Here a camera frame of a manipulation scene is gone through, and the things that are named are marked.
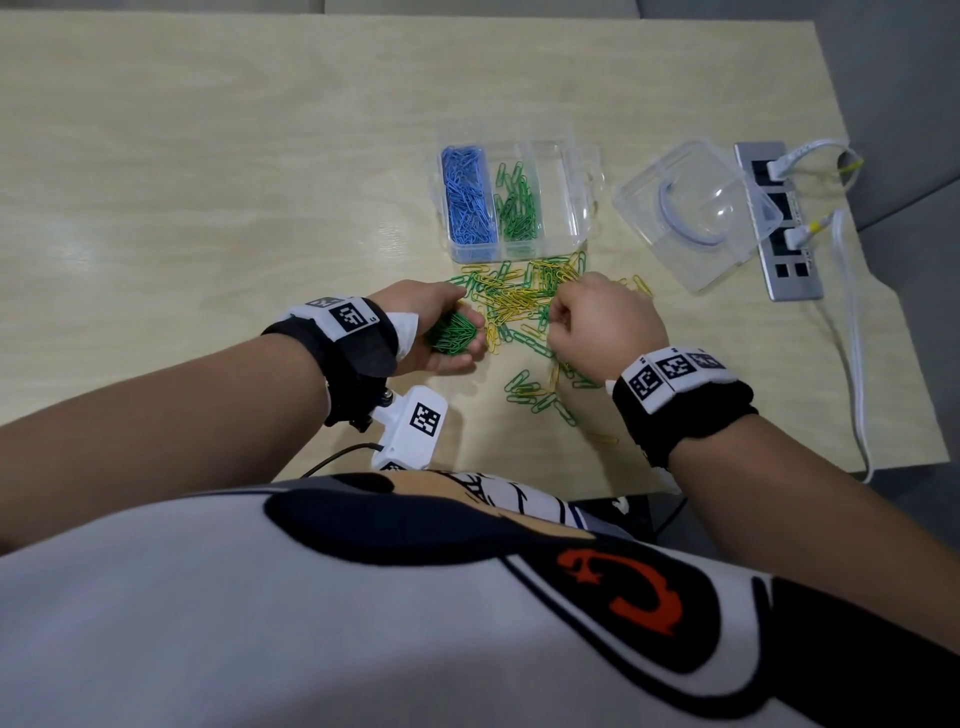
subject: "wristband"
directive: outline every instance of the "wristband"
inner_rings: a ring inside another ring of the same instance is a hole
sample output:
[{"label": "wristband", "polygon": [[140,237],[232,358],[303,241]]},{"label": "wristband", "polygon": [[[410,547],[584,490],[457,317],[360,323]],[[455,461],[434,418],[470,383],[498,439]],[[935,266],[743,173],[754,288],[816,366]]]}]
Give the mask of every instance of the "wristband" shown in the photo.
[{"label": "wristband", "polygon": [[330,413],[324,424],[350,422],[361,432],[382,403],[387,376],[396,370],[396,330],[376,303],[327,297],[291,308],[263,333],[297,339],[326,379]]},{"label": "wristband", "polygon": [[709,437],[757,414],[754,390],[702,349],[668,347],[640,357],[613,384],[612,397],[655,468],[667,468],[681,440]]}]

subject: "clear plastic container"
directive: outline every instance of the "clear plastic container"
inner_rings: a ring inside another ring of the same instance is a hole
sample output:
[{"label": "clear plastic container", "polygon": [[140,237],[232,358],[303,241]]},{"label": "clear plastic container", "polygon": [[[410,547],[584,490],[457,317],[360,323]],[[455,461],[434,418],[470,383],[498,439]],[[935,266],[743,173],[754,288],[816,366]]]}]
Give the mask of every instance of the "clear plastic container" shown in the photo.
[{"label": "clear plastic container", "polygon": [[[481,151],[486,167],[481,184],[494,242],[454,239],[444,187],[442,157],[447,147],[479,147]],[[522,162],[536,211],[536,236],[530,240],[505,239],[493,201],[494,194],[506,195],[504,189],[495,187],[500,165],[504,164],[510,175],[517,162]],[[437,154],[430,161],[428,182],[430,199],[444,222],[450,257],[458,263],[484,263],[574,253],[593,230],[594,201],[603,189],[603,172],[599,150],[577,147],[568,122],[456,122],[438,130]]]},{"label": "clear plastic container", "polygon": [[774,202],[708,139],[681,144],[617,187],[613,206],[693,293],[744,263],[783,222]]}]

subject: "person's right hand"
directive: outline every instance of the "person's right hand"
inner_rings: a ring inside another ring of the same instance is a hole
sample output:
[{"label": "person's right hand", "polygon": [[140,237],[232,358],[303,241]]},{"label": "person's right hand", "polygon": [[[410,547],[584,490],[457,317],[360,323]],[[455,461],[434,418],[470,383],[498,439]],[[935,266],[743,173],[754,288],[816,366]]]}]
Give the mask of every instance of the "person's right hand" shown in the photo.
[{"label": "person's right hand", "polygon": [[547,344],[561,361],[603,383],[670,341],[649,296],[590,272],[557,289]]}]

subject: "power outlet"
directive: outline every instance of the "power outlet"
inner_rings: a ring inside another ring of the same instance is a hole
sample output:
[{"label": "power outlet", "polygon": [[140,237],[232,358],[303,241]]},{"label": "power outlet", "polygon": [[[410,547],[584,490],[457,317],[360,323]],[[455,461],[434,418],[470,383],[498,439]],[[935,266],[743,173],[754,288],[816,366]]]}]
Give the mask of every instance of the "power outlet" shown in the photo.
[{"label": "power outlet", "polygon": [[[790,180],[774,182],[767,174],[767,162],[786,154],[781,141],[741,141],[733,145],[736,162],[756,182],[783,213],[783,222],[770,237],[760,241],[760,265],[771,301],[816,301],[824,297],[824,286],[813,261],[813,251],[791,251],[783,241],[783,231],[802,225],[797,190]],[[756,207],[750,214],[756,225]]]}]

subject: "hand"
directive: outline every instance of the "hand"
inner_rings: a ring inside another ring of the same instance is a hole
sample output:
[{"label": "hand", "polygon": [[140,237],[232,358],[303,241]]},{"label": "hand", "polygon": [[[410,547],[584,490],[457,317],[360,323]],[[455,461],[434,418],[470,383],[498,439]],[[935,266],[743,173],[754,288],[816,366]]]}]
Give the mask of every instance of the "hand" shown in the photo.
[{"label": "hand", "polygon": [[590,272],[557,289],[547,344],[562,361],[603,382],[670,341],[649,296]]},{"label": "hand", "polygon": [[[483,352],[487,349],[486,323],[480,313],[460,301],[466,294],[466,288],[453,283],[400,280],[368,296],[383,309],[384,313],[409,312],[416,313],[420,317],[417,324],[417,340],[410,353],[396,365],[396,376],[418,371],[454,372],[465,369],[483,358]],[[477,335],[467,345],[467,350],[454,356],[434,352],[423,339],[423,335],[450,310],[456,310],[466,316],[477,327]]]}]

